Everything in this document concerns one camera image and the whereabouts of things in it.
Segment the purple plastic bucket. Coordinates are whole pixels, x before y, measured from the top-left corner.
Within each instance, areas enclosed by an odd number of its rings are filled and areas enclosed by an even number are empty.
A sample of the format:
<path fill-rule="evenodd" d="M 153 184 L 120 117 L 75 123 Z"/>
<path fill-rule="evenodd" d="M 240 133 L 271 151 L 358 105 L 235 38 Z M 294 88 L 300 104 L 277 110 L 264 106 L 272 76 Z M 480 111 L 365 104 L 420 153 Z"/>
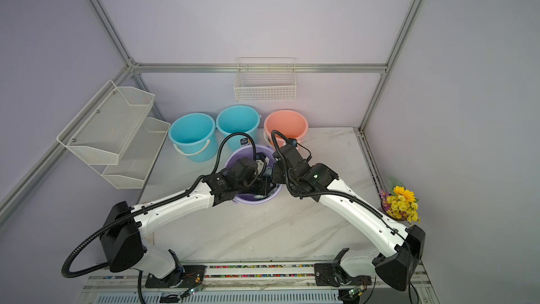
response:
<path fill-rule="evenodd" d="M 263 181 L 261 183 L 256 183 L 255 184 L 255 190 L 259 190 L 259 191 L 267 191 L 267 195 L 264 195 L 264 196 L 268 196 L 268 198 L 262 200 L 262 201 L 253 201 L 253 195 L 258 195 L 258 194 L 237 194 L 235 196 L 235 198 L 233 199 L 233 201 L 237 204 L 239 203 L 242 203 L 242 204 L 248 204 L 248 205 L 260 205 L 260 204 L 264 204 L 266 202 L 269 202 L 271 201 L 273 198 L 276 198 L 279 194 L 279 192 L 282 190 L 282 188 L 284 187 L 283 184 L 274 184 L 272 181 L 271 181 L 271 173 L 272 173 L 272 170 L 274 168 L 274 165 L 276 163 L 274 157 L 273 157 L 273 153 L 274 153 L 274 148 L 271 147 L 271 146 L 266 146 L 266 145 L 261 145 L 261 144 L 257 144 L 256 145 L 256 149 L 257 149 L 257 153 L 264 153 L 266 156 L 268 156 L 269 158 L 269 163 L 268 163 L 268 166 L 267 166 L 267 169 L 265 171 L 265 173 L 263 174 Z M 232 153 L 232 155 L 229 157 L 229 159 L 226 161 L 226 164 L 225 164 L 225 167 L 232 167 L 233 164 L 243 158 L 243 157 L 252 157 L 252 148 L 251 146 L 243 146 L 241 147 L 240 149 L 237 149 L 235 152 Z"/>

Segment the pink plastic bucket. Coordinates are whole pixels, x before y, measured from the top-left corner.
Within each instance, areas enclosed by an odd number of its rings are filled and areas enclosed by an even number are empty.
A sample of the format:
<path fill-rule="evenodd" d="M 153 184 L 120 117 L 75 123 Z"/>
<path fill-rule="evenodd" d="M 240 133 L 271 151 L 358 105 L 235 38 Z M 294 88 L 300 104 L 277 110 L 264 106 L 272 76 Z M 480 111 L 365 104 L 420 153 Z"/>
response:
<path fill-rule="evenodd" d="M 309 123 L 305 116 L 297 111 L 279 110 L 272 112 L 264 120 L 264 138 L 271 147 L 274 146 L 271 140 L 273 130 L 302 143 L 308 133 Z"/>

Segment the teal plastic bucket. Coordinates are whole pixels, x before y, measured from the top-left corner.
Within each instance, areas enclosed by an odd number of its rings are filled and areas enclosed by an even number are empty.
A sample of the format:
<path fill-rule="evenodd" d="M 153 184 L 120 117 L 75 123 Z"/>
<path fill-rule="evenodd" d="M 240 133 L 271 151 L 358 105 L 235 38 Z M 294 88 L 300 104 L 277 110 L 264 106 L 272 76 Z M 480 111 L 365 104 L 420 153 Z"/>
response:
<path fill-rule="evenodd" d="M 216 119 L 218 131 L 227 137 L 236 132 L 248 134 L 253 143 L 257 144 L 257 130 L 260 126 L 261 115 L 252 107 L 245 105 L 230 106 L 221 111 Z"/>
<path fill-rule="evenodd" d="M 171 124 L 168 137 L 177 153 L 201 163 L 216 156 L 218 141 L 213 117 L 204 113 L 184 115 Z"/>

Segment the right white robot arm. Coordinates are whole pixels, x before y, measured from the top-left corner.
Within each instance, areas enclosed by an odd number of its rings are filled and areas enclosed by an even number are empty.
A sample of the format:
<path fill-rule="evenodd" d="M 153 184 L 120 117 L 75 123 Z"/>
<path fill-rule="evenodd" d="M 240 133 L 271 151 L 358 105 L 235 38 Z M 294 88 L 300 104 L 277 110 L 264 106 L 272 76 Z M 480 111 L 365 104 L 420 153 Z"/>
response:
<path fill-rule="evenodd" d="M 312 198 L 332 209 L 357 228 L 376 247 L 371 264 L 377 276 L 395 290 L 406 291 L 423 255 L 426 233 L 384 215 L 352 191 L 339 175 L 323 163 L 311 166 L 295 146 L 274 152 L 278 172 L 292 196 Z"/>

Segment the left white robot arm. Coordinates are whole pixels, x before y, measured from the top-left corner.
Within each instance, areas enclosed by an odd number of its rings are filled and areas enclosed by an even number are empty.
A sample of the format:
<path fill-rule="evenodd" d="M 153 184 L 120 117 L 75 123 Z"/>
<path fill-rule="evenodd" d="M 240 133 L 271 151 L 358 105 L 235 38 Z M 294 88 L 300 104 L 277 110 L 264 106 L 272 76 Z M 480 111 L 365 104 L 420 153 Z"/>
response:
<path fill-rule="evenodd" d="M 159 280 L 180 276 L 184 268 L 176 253 L 146 242 L 148 235 L 185 215 L 231 201 L 238 194 L 266 196 L 274 188 L 272 169 L 266 163 L 241 158 L 232 167 L 199 177 L 193 187 L 170 198 L 132 207 L 124 202 L 114 205 L 107 225 L 125 215 L 131 218 L 100 236 L 108 269 L 113 273 L 138 270 Z"/>

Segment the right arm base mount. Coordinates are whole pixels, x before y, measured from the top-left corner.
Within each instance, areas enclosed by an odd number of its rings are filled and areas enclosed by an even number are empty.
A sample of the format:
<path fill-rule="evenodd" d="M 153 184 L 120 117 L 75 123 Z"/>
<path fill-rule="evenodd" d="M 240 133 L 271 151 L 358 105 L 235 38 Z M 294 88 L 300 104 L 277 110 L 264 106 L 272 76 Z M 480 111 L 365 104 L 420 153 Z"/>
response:
<path fill-rule="evenodd" d="M 318 287 L 371 286 L 372 277 L 361 274 L 366 261 L 364 256 L 356 256 L 349 248 L 342 249 L 330 262 L 314 264 L 314 278 Z"/>

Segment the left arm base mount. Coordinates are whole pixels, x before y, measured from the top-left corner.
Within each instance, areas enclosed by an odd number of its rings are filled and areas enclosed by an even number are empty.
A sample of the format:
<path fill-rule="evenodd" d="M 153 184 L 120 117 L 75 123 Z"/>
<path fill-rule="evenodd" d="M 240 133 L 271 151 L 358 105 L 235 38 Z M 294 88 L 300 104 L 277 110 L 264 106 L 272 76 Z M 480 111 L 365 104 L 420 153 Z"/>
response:
<path fill-rule="evenodd" d="M 207 269 L 204 265 L 187 265 L 184 266 L 180 263 L 177 254 L 173 250 L 169 250 L 172 258 L 175 262 L 174 270 L 162 279 L 149 274 L 146 280 L 145 287 L 147 289 L 165 289 L 165 288 L 183 288 L 194 289 L 201 285 L 205 271 Z"/>

